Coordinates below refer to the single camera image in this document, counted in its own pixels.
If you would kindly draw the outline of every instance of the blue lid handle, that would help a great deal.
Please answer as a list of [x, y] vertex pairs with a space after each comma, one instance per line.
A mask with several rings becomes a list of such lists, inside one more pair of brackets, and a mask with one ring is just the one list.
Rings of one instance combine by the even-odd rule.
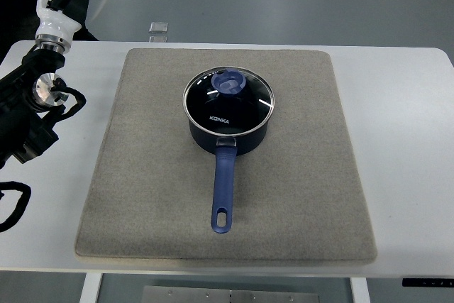
[[211, 227], [217, 233], [229, 232], [232, 227], [233, 173], [236, 153], [237, 147], [234, 145], [216, 146]]
[[211, 85], [220, 94], [236, 95], [246, 86], [246, 77], [239, 70], [227, 67], [222, 73], [214, 74]]

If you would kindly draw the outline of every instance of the blue saucepan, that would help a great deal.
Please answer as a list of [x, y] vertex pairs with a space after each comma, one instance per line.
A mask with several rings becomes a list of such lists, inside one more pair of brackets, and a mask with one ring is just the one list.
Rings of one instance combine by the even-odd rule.
[[184, 90], [192, 137], [216, 156], [211, 227], [217, 233], [232, 227], [236, 157], [262, 142], [274, 106], [268, 83], [239, 67], [202, 72]]

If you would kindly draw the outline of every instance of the lid knob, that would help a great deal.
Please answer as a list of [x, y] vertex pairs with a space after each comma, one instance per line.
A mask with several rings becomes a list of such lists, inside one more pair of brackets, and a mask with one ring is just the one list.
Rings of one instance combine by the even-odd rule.
[[237, 69], [226, 68], [214, 74], [211, 85], [221, 94], [236, 95], [246, 86], [246, 77]]

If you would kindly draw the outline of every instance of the felt pad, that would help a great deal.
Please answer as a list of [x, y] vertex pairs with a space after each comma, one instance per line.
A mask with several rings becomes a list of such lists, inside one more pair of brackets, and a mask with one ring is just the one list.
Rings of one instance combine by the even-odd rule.
[[[267, 80], [267, 135], [238, 157], [233, 225], [211, 229], [214, 155], [192, 139], [187, 83], [218, 66]], [[368, 263], [377, 251], [328, 54], [134, 49], [128, 53], [75, 250], [147, 265]]]

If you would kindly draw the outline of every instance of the pot lid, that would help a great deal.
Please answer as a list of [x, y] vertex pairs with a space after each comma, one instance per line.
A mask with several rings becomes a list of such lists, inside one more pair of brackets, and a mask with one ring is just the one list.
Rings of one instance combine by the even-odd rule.
[[216, 135], [243, 135], [269, 119], [274, 95], [268, 83], [239, 67], [217, 67], [197, 75], [184, 91], [184, 110], [199, 128]]

